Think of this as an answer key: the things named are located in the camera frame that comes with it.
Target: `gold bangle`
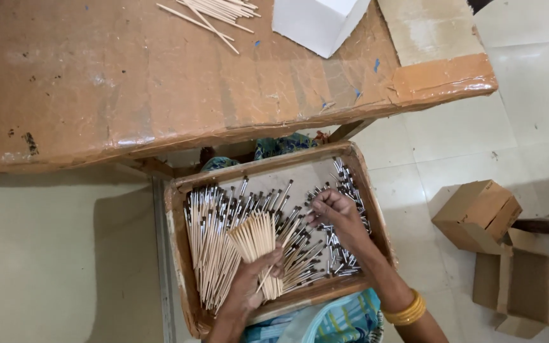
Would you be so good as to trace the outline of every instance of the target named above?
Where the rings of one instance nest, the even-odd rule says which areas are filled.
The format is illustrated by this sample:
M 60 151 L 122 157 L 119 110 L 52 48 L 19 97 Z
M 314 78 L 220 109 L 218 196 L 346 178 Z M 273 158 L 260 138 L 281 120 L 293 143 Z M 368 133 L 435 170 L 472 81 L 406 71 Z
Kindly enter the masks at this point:
M 387 319 L 387 322 L 398 326 L 410 325 L 424 315 L 427 308 L 425 307 L 423 297 L 414 289 L 412 289 L 412 294 L 414 294 L 414 300 L 412 300 L 410 306 L 405 310 L 397 313 L 387 313 L 383 311 L 383 315 L 385 316 L 385 319 Z

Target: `person's right hand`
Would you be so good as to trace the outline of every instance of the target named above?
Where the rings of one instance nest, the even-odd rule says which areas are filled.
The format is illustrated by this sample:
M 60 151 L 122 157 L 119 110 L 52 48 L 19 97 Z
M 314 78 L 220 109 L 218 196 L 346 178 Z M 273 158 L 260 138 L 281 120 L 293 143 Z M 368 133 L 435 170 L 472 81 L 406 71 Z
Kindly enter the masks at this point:
M 355 201 L 329 188 L 316 195 L 310 206 L 315 212 L 306 216 L 310 226 L 333 224 L 341 245 L 353 253 L 362 242 L 371 242 L 357 212 Z

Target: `hand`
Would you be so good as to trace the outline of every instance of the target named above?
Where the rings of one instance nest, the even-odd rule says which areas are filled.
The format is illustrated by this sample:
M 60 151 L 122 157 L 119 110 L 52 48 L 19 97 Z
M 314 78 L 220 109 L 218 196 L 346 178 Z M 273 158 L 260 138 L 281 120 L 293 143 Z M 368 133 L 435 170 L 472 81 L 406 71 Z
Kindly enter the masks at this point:
M 261 290 L 255 292 L 258 286 L 257 276 L 270 266 L 273 266 L 270 271 L 272 277 L 283 276 L 283 249 L 280 242 L 276 243 L 276 249 L 252 263 L 240 262 L 220 312 L 246 314 L 258 308 L 264 299 L 264 294 Z
M 346 195 L 328 188 L 317 194 L 310 206 L 315 212 L 306 216 L 309 225 L 315 227 L 320 223 L 333 224 L 341 245 L 351 253 L 354 253 L 362 242 L 371 242 L 357 212 L 355 201 Z

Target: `table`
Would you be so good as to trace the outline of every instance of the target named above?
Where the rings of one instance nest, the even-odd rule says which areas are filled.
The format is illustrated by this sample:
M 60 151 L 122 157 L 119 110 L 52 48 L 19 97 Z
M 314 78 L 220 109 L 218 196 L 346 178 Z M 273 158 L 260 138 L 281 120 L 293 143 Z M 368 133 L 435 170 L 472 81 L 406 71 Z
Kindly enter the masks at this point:
M 262 18 L 239 21 L 255 34 L 212 21 L 237 56 L 155 1 L 0 0 L 0 173 L 126 161 L 172 178 L 148 157 L 332 124 L 346 139 L 497 89 L 463 0 L 372 3 L 327 60 L 271 31 L 273 0 L 255 3 Z

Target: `person's left hand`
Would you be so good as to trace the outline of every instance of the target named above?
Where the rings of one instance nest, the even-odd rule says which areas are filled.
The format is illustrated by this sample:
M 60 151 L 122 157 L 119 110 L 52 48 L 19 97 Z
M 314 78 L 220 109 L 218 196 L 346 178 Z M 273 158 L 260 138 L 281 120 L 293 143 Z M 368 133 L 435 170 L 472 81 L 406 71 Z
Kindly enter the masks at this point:
M 250 313 L 258 308 L 264 295 L 261 290 L 255 292 L 258 286 L 257 276 L 270 266 L 274 266 L 270 271 L 272 277 L 283 276 L 283 249 L 280 242 L 276 243 L 275 250 L 252 263 L 240 262 L 220 313 Z

